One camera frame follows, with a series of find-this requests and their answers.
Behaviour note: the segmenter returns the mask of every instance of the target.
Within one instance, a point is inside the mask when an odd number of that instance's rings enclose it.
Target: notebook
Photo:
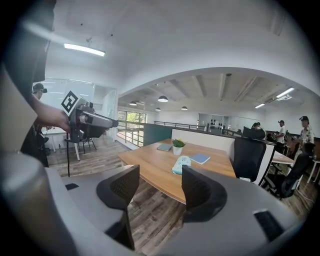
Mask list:
[[[172,147],[171,144],[161,144],[156,149],[157,150],[163,150],[163,151],[169,151],[171,149],[171,147]]]
[[[191,156],[190,159],[192,161],[195,161],[196,163],[202,165],[210,159],[210,156],[205,155],[205,154],[196,154],[194,156]]]

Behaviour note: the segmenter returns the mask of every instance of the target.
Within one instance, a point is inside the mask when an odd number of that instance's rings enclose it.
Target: table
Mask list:
[[[284,165],[293,165],[295,161],[293,161],[291,158],[275,151],[273,158],[272,158],[273,163],[278,163],[278,164],[284,164]]]
[[[186,198],[181,187],[182,175],[171,172],[180,155],[174,155],[172,148],[170,151],[157,150],[157,147],[162,143],[172,144],[172,141],[171,139],[166,139],[156,142],[139,149],[121,153],[119,157],[127,165],[140,165],[140,177],[143,180],[169,197],[185,204]],[[224,150],[187,143],[183,147],[181,156],[191,157],[198,153],[208,155],[210,159],[204,164],[191,161],[192,167],[236,177],[227,152]]]
[[[310,180],[311,180],[311,177],[312,177],[312,175],[314,174],[316,165],[317,165],[318,163],[320,163],[320,159],[313,159],[313,162],[314,162],[313,168],[312,168],[312,171],[311,171],[311,173],[310,173],[310,177],[308,178],[308,181],[306,182],[307,184],[309,184],[309,182],[310,182]],[[319,167],[318,173],[316,174],[315,179],[314,179],[313,182],[316,182],[319,173],[320,173],[320,167]]]
[[[43,135],[45,135],[46,137],[51,137],[52,139],[52,147],[53,147],[53,152],[56,152],[56,147],[55,147],[55,136],[59,136],[59,135],[65,135],[67,134],[63,129],[56,127],[56,128],[52,128],[50,130],[47,131],[47,128],[43,127],[42,128],[42,133]],[[75,148],[75,154],[76,154],[76,159],[78,161],[80,161],[80,157],[79,157],[79,152],[78,152],[78,144],[74,143],[74,148]]]

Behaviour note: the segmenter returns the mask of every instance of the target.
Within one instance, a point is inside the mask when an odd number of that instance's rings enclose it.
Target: cable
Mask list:
[[[67,139],[67,141],[66,141],[66,158],[68,160],[68,177],[70,177],[69,141],[68,141],[69,134],[68,133],[66,133],[66,139]]]
[[[312,201],[311,199],[305,197],[304,194],[302,194],[299,190],[297,190],[297,191],[298,191],[298,193],[299,193],[301,196],[303,196],[305,199],[307,199],[307,200],[311,201],[313,204],[315,204],[314,201]]]

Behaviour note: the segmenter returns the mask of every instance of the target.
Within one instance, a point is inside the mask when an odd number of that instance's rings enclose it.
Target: white desk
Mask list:
[[[312,175],[314,174],[316,165],[320,163],[320,159],[313,160],[313,162],[314,162],[314,164],[313,164],[312,171],[311,171],[311,173],[310,173],[310,177],[308,178],[308,181],[306,182],[306,183],[308,183],[308,184],[309,184],[309,182],[310,182],[310,180],[311,180]],[[316,182],[319,173],[320,173],[320,167],[319,167],[318,173],[316,174],[315,179],[314,179],[313,182]]]
[[[66,135],[67,133],[61,129],[61,128],[52,128],[50,130],[47,131],[47,128],[42,128],[42,133],[44,135],[46,135],[47,137],[51,137],[52,139],[52,147],[53,147],[53,152],[56,152],[56,147],[55,147],[55,136],[61,136],[61,135]],[[78,144],[74,143],[74,148],[75,148],[75,154],[76,154],[76,158],[78,161],[80,161],[80,157],[79,157],[79,152],[78,152]]]
[[[285,156],[284,154],[281,154],[277,151],[274,152],[273,158],[272,158],[273,163],[278,163],[278,164],[284,164],[284,165],[293,165],[294,161]]]

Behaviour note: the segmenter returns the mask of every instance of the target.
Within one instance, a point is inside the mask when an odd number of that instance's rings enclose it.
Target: fluorescent light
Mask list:
[[[277,97],[277,98],[280,98],[280,97],[282,97],[283,95],[286,95],[286,94],[292,92],[294,89],[295,89],[295,88],[292,88],[292,87],[291,87],[291,88],[289,88],[288,90],[284,91],[283,93],[279,94],[279,95],[276,96],[276,97]]]
[[[96,55],[100,55],[100,56],[105,56],[105,52],[104,52],[104,51],[95,50],[95,49],[91,49],[91,48],[88,48],[88,47],[79,46],[79,45],[75,45],[75,44],[65,43],[65,44],[64,44],[64,48],[66,48],[66,49],[72,49],[72,50],[78,50],[78,51],[83,51],[83,52],[87,52],[87,53],[91,53],[91,54],[96,54]]]
[[[260,108],[260,107],[262,107],[262,106],[264,106],[264,105],[265,105],[265,104],[262,103],[262,104],[260,104],[259,106],[256,106],[255,109],[258,109],[258,108]]]
[[[92,84],[93,84],[93,82],[87,82],[87,81],[82,81],[82,80],[69,79],[69,81],[73,81],[73,82],[80,82],[80,83],[85,83],[85,84],[90,84],[90,85],[92,85]]]

